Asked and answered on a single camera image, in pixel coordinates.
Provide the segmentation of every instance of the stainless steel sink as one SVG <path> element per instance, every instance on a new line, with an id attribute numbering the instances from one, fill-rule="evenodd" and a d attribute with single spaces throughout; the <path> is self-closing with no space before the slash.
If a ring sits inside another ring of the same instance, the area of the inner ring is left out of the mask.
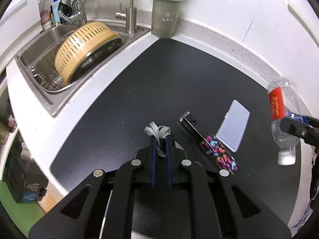
<path id="1" fill-rule="evenodd" d="M 54 59 L 63 41 L 78 28 L 77 25 L 60 24 L 54 26 L 36 36 L 16 56 L 17 64 L 28 85 L 52 116 L 56 116 L 59 113 L 71 96 L 101 66 L 150 30 L 148 28 L 138 27 L 137 33 L 131 35 L 125 33 L 125 24 L 113 22 L 104 23 L 110 29 L 119 32 L 123 40 L 123 45 L 99 65 L 68 86 L 63 85 L 62 78 L 56 72 Z"/>

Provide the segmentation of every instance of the green mat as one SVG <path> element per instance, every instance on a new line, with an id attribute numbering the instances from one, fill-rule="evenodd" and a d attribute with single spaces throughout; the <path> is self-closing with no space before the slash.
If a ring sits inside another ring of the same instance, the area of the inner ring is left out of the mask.
<path id="1" fill-rule="evenodd" d="M 16 203 L 5 182 L 0 182 L 0 201 L 10 218 L 26 237 L 31 227 L 45 214 L 36 202 Z"/>

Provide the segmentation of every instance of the dark table surface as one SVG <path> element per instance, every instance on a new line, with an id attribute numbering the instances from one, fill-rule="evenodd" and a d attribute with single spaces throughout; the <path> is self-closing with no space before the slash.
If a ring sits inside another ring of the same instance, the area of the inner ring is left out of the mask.
<path id="1" fill-rule="evenodd" d="M 66 140 L 51 171 L 70 191 L 97 168 L 117 169 L 149 146 L 144 127 L 151 121 L 171 127 L 189 159 L 215 170 L 181 129 L 179 117 L 190 111 L 198 130 L 216 133 L 234 99 L 250 111 L 239 150 L 232 154 L 240 167 L 237 178 L 287 224 L 299 187 L 300 146 L 294 165 L 277 164 L 267 91 L 227 63 L 171 39 L 154 43 L 106 88 Z M 137 193 L 135 199 L 133 230 L 154 238 L 187 238 L 185 191 L 152 199 Z"/>

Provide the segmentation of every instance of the gray strap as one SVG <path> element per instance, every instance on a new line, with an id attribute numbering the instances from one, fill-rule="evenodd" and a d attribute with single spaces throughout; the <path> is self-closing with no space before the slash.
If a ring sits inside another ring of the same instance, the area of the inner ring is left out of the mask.
<path id="1" fill-rule="evenodd" d="M 157 126 L 154 121 L 150 123 L 149 127 L 144 128 L 144 132 L 149 136 L 155 136 L 156 138 L 156 151 L 159 156 L 165 157 L 166 154 L 160 150 L 160 138 L 166 138 L 167 135 L 171 133 L 171 128 L 167 126 Z"/>

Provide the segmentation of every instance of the dish rack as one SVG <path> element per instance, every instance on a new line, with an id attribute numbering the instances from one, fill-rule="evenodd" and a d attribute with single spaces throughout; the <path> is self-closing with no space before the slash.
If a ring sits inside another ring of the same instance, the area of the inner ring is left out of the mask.
<path id="1" fill-rule="evenodd" d="M 60 38 L 58 42 L 48 47 L 30 65 L 31 73 L 36 82 L 48 93 L 59 93 L 71 87 L 73 83 L 65 86 L 62 77 L 55 69 L 55 56 L 63 42 L 73 33 L 71 31 Z"/>

